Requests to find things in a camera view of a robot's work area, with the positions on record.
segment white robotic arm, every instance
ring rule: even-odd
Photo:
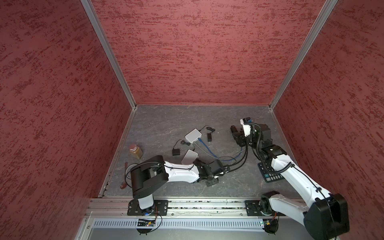
[[[306,203],[301,204],[284,197],[276,191],[263,194],[260,200],[261,211],[270,215],[272,211],[280,212],[299,222],[315,240],[333,239],[349,231],[348,206],[340,195],[333,195],[322,188],[286,154],[272,159],[271,166],[280,173],[300,194]]]
[[[250,118],[241,119],[240,123],[244,134],[237,132],[234,126],[231,127],[236,143],[240,147],[251,147],[264,167],[267,164],[274,169],[272,174],[281,174],[305,202],[304,205],[284,197],[279,192],[271,191],[261,196],[262,214],[285,214],[304,225],[315,240],[328,240],[348,232],[348,206],[345,199],[340,194],[333,195],[322,188],[301,170],[281,147],[272,144],[271,132],[267,125],[253,123]],[[205,180],[206,185],[211,186],[218,183],[218,176],[230,172],[229,167],[230,165],[223,166],[218,159],[209,164],[196,160],[194,164],[183,165],[164,161],[162,156],[155,156],[131,170],[133,198],[138,199],[139,207],[144,213],[150,212],[154,205],[152,193],[166,182],[193,183]]]
[[[279,155],[272,160],[272,167],[276,171],[283,169],[289,162],[292,162],[288,155]],[[304,212],[308,212],[316,199],[324,199],[330,196],[330,192],[323,189],[317,182],[310,178],[298,166],[288,168],[281,175],[292,185],[300,194],[306,205],[292,201],[281,194],[273,195],[269,198],[271,208],[276,212],[281,212],[290,218],[304,225]]]

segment aluminum frame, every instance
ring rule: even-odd
[[[129,129],[131,128],[131,125],[132,125],[133,118],[135,116],[136,110],[137,110],[137,108],[131,110],[131,114],[129,115],[127,124],[126,124],[126,126],[124,128],[124,131],[123,131],[122,135],[121,135],[118,147],[116,148],[116,152],[115,152],[115,154],[113,156],[112,162],[111,162],[111,164],[109,166],[109,169],[108,169],[108,173],[105,176],[105,179],[104,179],[103,185],[102,185],[102,187],[100,189],[98,197],[103,197],[104,196],[104,192],[108,190],[109,183],[111,182],[111,179],[112,179],[112,176],[113,176],[113,172],[115,171],[116,165],[117,165],[118,160],[120,158],[120,155],[121,155],[121,152],[122,152],[125,140],[127,138]]]
[[[305,55],[311,48],[314,40],[316,39],[317,35],[319,35],[320,30],[324,26],[326,20],[328,19],[329,15],[331,14],[334,6],[338,0],[326,0],[323,7],[321,8],[319,15],[317,16],[315,22],[313,23],[307,37],[305,38],[298,54],[296,55],[296,58],[293,60],[293,63],[291,67],[289,68],[287,74],[285,75],[279,89],[277,90],[275,96],[273,97],[271,103],[270,103],[270,109],[274,109],[277,105],[279,99],[284,93],[284,90],[287,88],[288,84],[293,78],[293,75],[296,73],[297,69],[299,68],[301,62],[303,61]]]
[[[109,62],[112,65],[112,68],[116,74],[116,77],[120,82],[120,85],[125,93],[125,96],[129,101],[129,104],[131,105],[131,108],[136,109],[135,99],[133,98],[133,95],[131,93],[131,90],[129,89],[128,83],[124,77],[123,72],[121,71],[119,63],[115,57],[115,54],[113,53],[111,45],[109,44],[107,36],[105,35],[103,27],[101,26],[101,23],[99,21],[99,18],[97,17],[96,11],[93,8],[91,1],[90,0],[80,0],[80,1],[85,9],[85,12],[88,15],[89,20],[91,21],[93,29],[95,30],[96,35],[99,38],[99,41],[105,51],[105,54],[107,55]]]
[[[129,218],[142,216],[127,216],[130,197],[108,197],[91,199],[85,213],[82,225],[75,240],[87,240],[93,223],[97,218]],[[201,197],[157,197],[156,200],[168,200],[167,218],[220,218],[220,219],[269,219],[273,216],[247,216],[245,200],[250,198],[201,198]]]

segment floor surface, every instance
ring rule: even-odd
[[[120,189],[123,180],[124,163],[138,163],[155,155],[163,155],[164,160],[181,164],[188,149],[193,146],[178,143],[181,155],[172,156],[176,141],[184,139],[193,129],[209,125],[216,129],[212,142],[207,142],[208,130],[202,130],[202,140],[217,156],[231,156],[240,150],[233,139],[230,127],[240,129],[240,119],[251,117],[253,122],[267,124],[271,129],[273,143],[286,149],[278,134],[272,116],[266,106],[186,106],[186,105],[139,105],[123,151],[113,173],[105,196],[132,196],[132,189]],[[137,144],[144,152],[140,160],[129,153],[128,146]],[[210,162],[212,159],[196,147],[199,159]],[[155,193],[155,197],[249,197],[259,198],[260,194],[276,190],[289,198],[300,195],[286,181],[266,183],[257,167],[256,157],[248,154],[246,163],[238,170],[219,178],[219,183],[207,187],[205,183],[168,182]]]

